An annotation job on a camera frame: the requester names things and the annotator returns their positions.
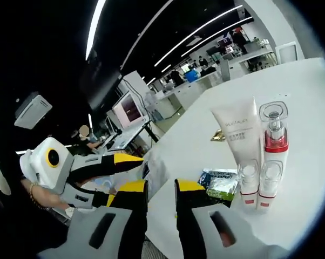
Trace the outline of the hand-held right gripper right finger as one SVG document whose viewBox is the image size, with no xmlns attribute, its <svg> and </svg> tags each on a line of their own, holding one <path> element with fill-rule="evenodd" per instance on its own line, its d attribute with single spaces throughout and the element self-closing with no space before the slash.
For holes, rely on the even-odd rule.
<svg viewBox="0 0 325 259">
<path fill-rule="evenodd" d="M 184 258 L 287 258 L 287 251 L 257 238 L 250 224 L 203 186 L 176 179 L 177 230 Z"/>
</svg>

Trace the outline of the person's left hand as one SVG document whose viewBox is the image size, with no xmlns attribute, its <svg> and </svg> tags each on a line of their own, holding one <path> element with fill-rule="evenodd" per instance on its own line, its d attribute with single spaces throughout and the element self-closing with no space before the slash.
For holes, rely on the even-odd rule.
<svg viewBox="0 0 325 259">
<path fill-rule="evenodd" d="M 66 202 L 60 199 L 56 194 L 52 194 L 41 186 L 34 187 L 34 196 L 37 202 L 47 208 L 57 208 L 65 211 L 66 215 L 71 217 L 74 208 L 70 207 Z"/>
</svg>

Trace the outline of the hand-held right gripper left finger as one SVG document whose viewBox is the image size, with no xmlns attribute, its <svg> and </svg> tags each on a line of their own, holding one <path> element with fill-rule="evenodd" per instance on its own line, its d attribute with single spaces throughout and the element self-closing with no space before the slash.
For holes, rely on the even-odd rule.
<svg viewBox="0 0 325 259">
<path fill-rule="evenodd" d="M 108 206 L 89 213 L 74 210 L 66 242 L 38 258 L 141 258 L 147 230 L 145 180 L 128 182 Z"/>
</svg>

